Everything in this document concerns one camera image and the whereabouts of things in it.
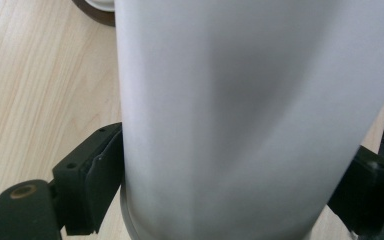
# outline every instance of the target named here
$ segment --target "black mount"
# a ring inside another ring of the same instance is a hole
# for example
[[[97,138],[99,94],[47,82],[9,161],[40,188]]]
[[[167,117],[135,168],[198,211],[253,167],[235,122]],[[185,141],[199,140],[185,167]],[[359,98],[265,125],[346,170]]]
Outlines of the black mount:
[[[103,127],[52,170],[54,180],[14,185],[0,195],[1,239],[61,239],[99,232],[124,178],[121,123]],[[360,147],[328,203],[358,235],[384,225],[384,159]]]

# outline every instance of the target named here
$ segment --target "wooden surface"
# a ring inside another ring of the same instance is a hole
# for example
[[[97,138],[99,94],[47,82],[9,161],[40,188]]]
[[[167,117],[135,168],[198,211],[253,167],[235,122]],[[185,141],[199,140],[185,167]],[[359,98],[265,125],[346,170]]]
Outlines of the wooden surface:
[[[0,0],[0,193],[49,181],[81,141],[121,120],[115,38],[70,0]],[[383,125],[384,111],[367,146],[378,148]],[[130,239],[118,196],[99,235],[68,239]],[[350,238],[325,210],[312,239]]]

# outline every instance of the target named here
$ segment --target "white cylindrical object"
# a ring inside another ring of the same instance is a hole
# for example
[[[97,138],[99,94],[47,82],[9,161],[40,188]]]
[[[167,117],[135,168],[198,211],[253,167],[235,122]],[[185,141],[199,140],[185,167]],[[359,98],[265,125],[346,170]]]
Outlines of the white cylindrical object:
[[[384,1],[120,0],[133,239],[296,240],[384,101]]]

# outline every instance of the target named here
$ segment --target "black plastic part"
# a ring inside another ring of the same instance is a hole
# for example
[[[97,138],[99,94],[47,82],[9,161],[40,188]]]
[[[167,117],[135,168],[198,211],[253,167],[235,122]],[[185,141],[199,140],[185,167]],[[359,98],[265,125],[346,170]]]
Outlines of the black plastic part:
[[[94,132],[52,171],[58,221],[67,234],[98,232],[123,177],[121,123]]]
[[[360,147],[328,205],[350,231],[379,234],[384,224],[384,159]]]
[[[47,182],[23,182],[0,195],[0,240],[4,239],[61,239]]]

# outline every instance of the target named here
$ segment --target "screw hole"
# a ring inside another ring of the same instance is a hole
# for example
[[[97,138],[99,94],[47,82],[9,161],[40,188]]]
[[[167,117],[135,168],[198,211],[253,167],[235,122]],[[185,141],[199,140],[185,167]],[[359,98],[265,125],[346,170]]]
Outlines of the screw hole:
[[[25,198],[25,197],[33,194],[34,192],[36,192],[36,190],[37,190],[36,186],[32,185],[32,184],[22,186],[22,187],[15,189],[14,191],[12,191],[10,194],[10,197],[12,199]]]
[[[75,167],[77,167],[77,164],[75,164],[75,163],[70,163],[70,164],[67,165],[68,169],[73,169]]]

